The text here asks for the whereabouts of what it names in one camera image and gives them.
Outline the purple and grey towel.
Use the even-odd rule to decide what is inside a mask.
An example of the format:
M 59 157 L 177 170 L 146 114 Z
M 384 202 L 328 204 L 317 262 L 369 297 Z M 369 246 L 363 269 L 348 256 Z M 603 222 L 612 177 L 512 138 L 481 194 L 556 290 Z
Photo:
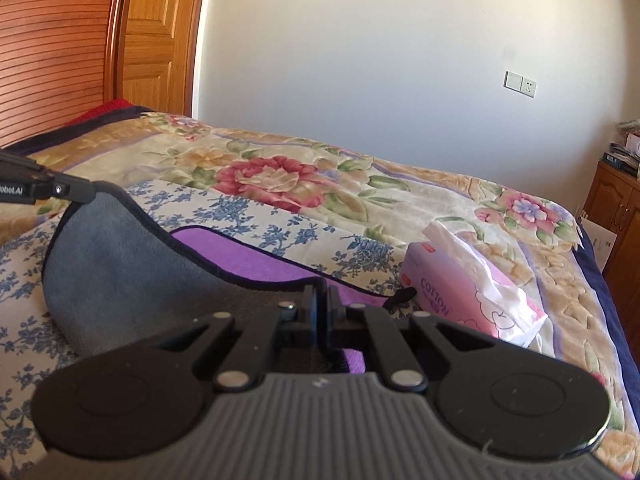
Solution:
M 393 312 L 416 296 L 368 292 L 303 263 L 273 256 L 211 228 L 163 230 L 122 189 L 93 185 L 62 215 L 42 266 L 44 302 L 80 356 L 168 332 L 216 310 L 245 321 L 268 301 L 295 299 L 308 281 L 335 287 L 344 304 Z

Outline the pink tissue pack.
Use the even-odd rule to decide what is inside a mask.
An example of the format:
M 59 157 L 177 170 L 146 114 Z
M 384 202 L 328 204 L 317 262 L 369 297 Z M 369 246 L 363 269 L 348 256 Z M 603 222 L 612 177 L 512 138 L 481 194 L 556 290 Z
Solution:
M 489 336 L 521 347 L 535 339 L 547 315 L 524 289 L 475 248 L 433 221 L 424 242 L 411 243 L 401 283 L 416 290 L 416 304 Z

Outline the red pillow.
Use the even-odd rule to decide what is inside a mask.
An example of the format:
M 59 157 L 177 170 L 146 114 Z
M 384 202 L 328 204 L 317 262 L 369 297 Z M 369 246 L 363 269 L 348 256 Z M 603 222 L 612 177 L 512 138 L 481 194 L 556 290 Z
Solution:
M 114 110 L 123 110 L 124 108 L 132 107 L 132 104 L 124 99 L 114 99 L 108 102 L 101 104 L 100 106 L 93 107 L 88 112 L 66 122 L 66 126 L 73 126 L 80 124 L 81 122 L 86 122 L 87 120 L 101 117 L 107 113 L 114 112 Z

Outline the wooden slatted wardrobe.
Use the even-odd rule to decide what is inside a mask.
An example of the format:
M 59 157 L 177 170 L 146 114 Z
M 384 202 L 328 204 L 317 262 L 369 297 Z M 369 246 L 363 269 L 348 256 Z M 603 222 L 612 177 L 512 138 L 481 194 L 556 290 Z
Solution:
M 1 0 L 1 143 L 61 127 L 113 96 L 117 0 Z

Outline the blue floral white cloth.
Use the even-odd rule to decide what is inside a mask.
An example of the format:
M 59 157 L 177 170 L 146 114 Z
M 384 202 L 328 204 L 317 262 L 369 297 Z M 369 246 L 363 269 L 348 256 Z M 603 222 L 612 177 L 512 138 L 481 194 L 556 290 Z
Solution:
M 367 237 L 349 223 L 323 222 L 246 198 L 165 181 L 129 194 L 164 230 L 184 240 L 219 233 L 349 285 L 390 296 L 399 287 L 405 244 Z M 58 216 L 30 216 L 1 231 L 1 470 L 19 477 L 44 448 L 30 419 L 30 399 L 44 378 L 76 361 L 44 304 L 40 272 Z

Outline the wooden door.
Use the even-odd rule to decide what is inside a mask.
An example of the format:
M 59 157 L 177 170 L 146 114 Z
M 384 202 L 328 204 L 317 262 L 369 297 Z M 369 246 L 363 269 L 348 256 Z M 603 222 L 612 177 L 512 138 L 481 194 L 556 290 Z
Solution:
M 113 0 L 115 99 L 158 112 L 192 113 L 198 26 L 203 0 Z

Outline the floral bed blanket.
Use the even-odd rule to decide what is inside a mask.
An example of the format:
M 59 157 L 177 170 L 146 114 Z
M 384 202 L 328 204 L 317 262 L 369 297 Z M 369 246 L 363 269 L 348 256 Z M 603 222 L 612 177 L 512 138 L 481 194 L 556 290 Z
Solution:
M 612 418 L 598 457 L 639 474 L 639 373 L 588 236 L 564 207 L 464 174 L 424 169 L 308 140 L 215 128 L 142 107 L 16 142 L 12 151 L 129 189 L 165 181 L 215 191 L 406 248 L 438 221 L 475 247 L 547 313 L 533 348 L 604 385 Z

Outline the white paper bag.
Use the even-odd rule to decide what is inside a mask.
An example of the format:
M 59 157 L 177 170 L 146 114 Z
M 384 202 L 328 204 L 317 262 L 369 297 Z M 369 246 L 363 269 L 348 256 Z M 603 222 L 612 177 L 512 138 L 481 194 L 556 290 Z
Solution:
M 580 227 L 588 236 L 593 248 L 594 260 L 599 270 L 603 272 L 608 258 L 611 257 L 617 234 L 585 217 L 580 218 Z

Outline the wooden sideboard cabinet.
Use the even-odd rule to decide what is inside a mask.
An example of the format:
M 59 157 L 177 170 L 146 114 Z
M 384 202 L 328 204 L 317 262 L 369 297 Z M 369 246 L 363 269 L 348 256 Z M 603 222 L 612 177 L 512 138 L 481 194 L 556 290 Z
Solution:
M 582 212 L 616 235 L 603 276 L 636 362 L 639 361 L 639 181 L 598 162 Z

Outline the dark book stack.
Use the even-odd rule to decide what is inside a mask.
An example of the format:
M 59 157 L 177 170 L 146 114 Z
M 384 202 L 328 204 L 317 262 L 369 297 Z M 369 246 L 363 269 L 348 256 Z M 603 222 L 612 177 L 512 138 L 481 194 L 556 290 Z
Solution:
M 603 153 L 602 160 L 631 177 L 639 177 L 639 156 L 627 151 L 620 144 L 611 143 L 608 150 Z

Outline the pink box on cabinet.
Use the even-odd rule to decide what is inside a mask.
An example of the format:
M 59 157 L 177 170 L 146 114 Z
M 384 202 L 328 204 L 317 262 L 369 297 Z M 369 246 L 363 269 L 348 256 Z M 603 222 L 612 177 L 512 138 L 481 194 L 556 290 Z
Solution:
M 616 143 L 620 144 L 628 152 L 640 155 L 640 120 L 631 119 L 628 122 L 619 122 L 616 125 Z

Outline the white wall switch socket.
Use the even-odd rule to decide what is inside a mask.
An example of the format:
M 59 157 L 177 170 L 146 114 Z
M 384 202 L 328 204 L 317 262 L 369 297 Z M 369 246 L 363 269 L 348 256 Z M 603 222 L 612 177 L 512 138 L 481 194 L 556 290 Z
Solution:
M 506 72 L 503 87 L 521 93 L 523 96 L 528 96 L 529 98 L 536 96 L 537 91 L 536 81 L 512 72 Z

